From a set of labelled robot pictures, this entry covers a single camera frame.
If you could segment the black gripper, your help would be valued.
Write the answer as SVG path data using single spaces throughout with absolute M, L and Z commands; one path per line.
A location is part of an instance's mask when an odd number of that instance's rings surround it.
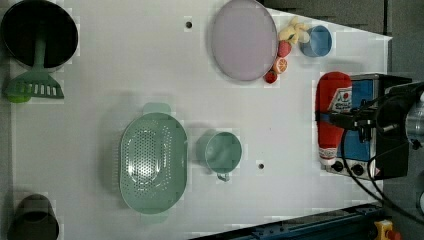
M 371 132 L 376 129 L 378 136 L 409 142 L 407 137 L 407 115 L 419 101 L 423 93 L 423 83 L 407 83 L 392 86 L 385 93 L 372 101 L 363 100 L 350 113 L 315 113 L 317 122 L 325 122 L 347 130 L 356 130 L 357 122 L 365 121 L 366 125 L 358 129 L 359 141 L 371 140 Z

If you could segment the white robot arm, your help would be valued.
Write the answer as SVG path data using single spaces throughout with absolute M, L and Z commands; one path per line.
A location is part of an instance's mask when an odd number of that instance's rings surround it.
M 370 141 L 375 132 L 382 138 L 407 142 L 419 149 L 423 146 L 423 83 L 392 86 L 381 96 L 347 112 L 317 111 L 315 119 L 356 131 L 360 142 Z

